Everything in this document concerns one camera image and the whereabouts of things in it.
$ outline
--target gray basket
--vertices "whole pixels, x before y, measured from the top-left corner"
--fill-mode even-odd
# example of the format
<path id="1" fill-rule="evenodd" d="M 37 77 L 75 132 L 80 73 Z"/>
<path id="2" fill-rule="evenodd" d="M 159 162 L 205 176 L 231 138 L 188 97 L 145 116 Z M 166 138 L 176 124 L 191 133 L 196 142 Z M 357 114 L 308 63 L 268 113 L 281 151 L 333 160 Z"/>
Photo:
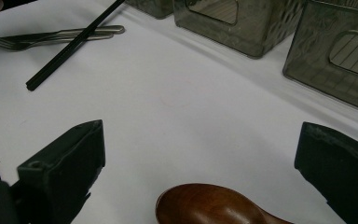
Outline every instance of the gray basket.
<path id="1" fill-rule="evenodd" d="M 260 58 L 290 35 L 305 0 L 173 0 L 177 26 Z"/>
<path id="2" fill-rule="evenodd" d="M 283 73 L 358 107 L 358 0 L 309 0 Z"/>
<path id="3" fill-rule="evenodd" d="M 125 3 L 159 20 L 173 13 L 172 0 L 126 0 Z"/>

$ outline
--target cutlery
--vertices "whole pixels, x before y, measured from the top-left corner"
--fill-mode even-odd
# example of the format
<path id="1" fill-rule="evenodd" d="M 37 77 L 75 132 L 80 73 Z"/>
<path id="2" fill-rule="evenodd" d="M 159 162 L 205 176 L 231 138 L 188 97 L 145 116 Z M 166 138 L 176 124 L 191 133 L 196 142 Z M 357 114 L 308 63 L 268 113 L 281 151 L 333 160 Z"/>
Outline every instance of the cutlery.
<path id="1" fill-rule="evenodd" d="M 57 32 L 49 32 L 49 33 L 39 33 L 39 34 L 28 34 L 28 35 L 10 35 L 4 36 L 5 40 L 9 41 L 21 41 L 21 42 L 31 42 L 36 41 L 40 38 L 47 38 L 49 36 L 63 36 L 63 35 L 78 35 L 84 29 L 71 29 L 71 30 L 60 30 Z M 114 33 L 116 35 L 122 34 L 125 32 L 125 28 L 122 25 L 109 25 L 109 26 L 101 26 L 95 29 L 94 33 Z"/>
<path id="2" fill-rule="evenodd" d="M 112 38 L 113 37 L 113 33 L 107 33 L 104 32 L 102 34 L 94 34 L 94 35 L 90 35 L 87 40 L 101 40 L 101 39 L 107 39 L 107 38 Z M 43 38 L 40 39 L 38 41 L 34 41 L 34 42 L 12 42 L 12 41 L 7 41 L 3 38 L 0 38 L 0 48 L 1 49 L 6 49 L 9 51 L 23 51 L 32 47 L 36 47 L 36 46 L 42 46 L 42 45 L 50 45 L 50 44 L 60 44 L 60 43 L 67 43 L 67 42 L 71 42 L 72 40 L 74 40 L 74 36 L 63 36 L 63 37 L 48 37 L 48 38 Z"/>
<path id="3" fill-rule="evenodd" d="M 290 224 L 237 191 L 208 184 L 168 189 L 158 198 L 156 217 L 159 224 Z"/>
<path id="4" fill-rule="evenodd" d="M 103 12 L 95 21 L 93 21 L 86 29 L 84 29 L 71 43 L 60 51 L 50 62 L 48 62 L 38 73 L 26 82 L 27 89 L 34 91 L 43 81 L 45 81 L 55 70 L 57 70 L 66 60 L 74 54 L 82 42 L 95 31 L 98 25 L 108 17 L 116 8 L 118 8 L 125 0 L 117 0 L 107 10 Z"/>

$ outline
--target black chopstick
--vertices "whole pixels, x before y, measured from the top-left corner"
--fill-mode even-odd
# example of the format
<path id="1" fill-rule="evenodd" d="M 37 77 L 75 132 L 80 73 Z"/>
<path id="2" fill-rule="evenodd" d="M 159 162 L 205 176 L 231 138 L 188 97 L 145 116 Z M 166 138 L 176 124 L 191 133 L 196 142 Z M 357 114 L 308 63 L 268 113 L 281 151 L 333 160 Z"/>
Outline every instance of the black chopstick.
<path id="1" fill-rule="evenodd" d="M 103 22 L 116 8 L 125 0 L 117 0 L 94 22 L 84 29 L 74 40 L 72 40 L 60 53 L 58 53 L 50 62 L 48 62 L 36 75 L 26 82 L 27 89 L 34 91 L 44 80 L 46 80 L 57 68 L 59 68 L 83 43 L 87 37 L 95 31 L 98 25 Z"/>

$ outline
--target white table surface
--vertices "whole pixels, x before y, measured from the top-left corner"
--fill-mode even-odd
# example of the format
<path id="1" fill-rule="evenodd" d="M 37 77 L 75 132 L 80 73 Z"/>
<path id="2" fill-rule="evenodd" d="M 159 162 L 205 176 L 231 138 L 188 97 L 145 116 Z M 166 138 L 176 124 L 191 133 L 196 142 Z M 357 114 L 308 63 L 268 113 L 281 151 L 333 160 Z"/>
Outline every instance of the white table surface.
<path id="1" fill-rule="evenodd" d="M 88 26 L 107 0 L 39 0 L 0 13 L 0 35 Z M 294 168 L 302 122 L 358 140 L 358 110 L 282 75 L 292 36 L 253 60 L 126 5 L 105 20 L 126 32 L 85 44 L 36 91 L 25 82 L 62 45 L 0 49 L 0 172 L 73 126 L 102 119 L 107 164 L 75 224 L 157 223 L 164 190 L 234 189 L 295 223 L 343 223 Z"/>

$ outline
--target silver fork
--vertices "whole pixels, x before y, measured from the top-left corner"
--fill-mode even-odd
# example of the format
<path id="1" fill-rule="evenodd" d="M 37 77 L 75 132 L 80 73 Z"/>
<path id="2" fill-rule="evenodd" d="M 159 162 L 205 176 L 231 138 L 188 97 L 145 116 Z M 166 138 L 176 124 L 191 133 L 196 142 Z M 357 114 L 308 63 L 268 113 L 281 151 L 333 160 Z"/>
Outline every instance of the silver fork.
<path id="1" fill-rule="evenodd" d="M 107 32 L 94 33 L 93 35 L 90 35 L 89 38 L 87 38 L 87 40 L 107 39 L 113 37 L 113 35 L 114 35 L 113 33 L 107 33 Z M 48 36 L 46 38 L 41 38 L 35 42 L 30 42 L 30 43 L 13 42 L 13 41 L 5 40 L 4 38 L 0 37 L 0 48 L 9 51 L 22 51 L 41 45 L 67 43 L 73 40 L 75 37 L 76 35 L 53 36 L 53 37 Z"/>
<path id="2" fill-rule="evenodd" d="M 11 40 L 15 42 L 32 42 L 39 40 L 41 38 L 46 38 L 47 36 L 64 36 L 64 35 L 79 35 L 84 29 L 71 29 L 71 30 L 60 30 L 56 32 L 40 33 L 40 34 L 28 34 L 28 35 L 12 35 L 1 37 L 6 40 Z M 97 27 L 94 33 L 107 32 L 114 34 L 123 34 L 125 31 L 124 26 L 122 25 L 106 25 Z"/>

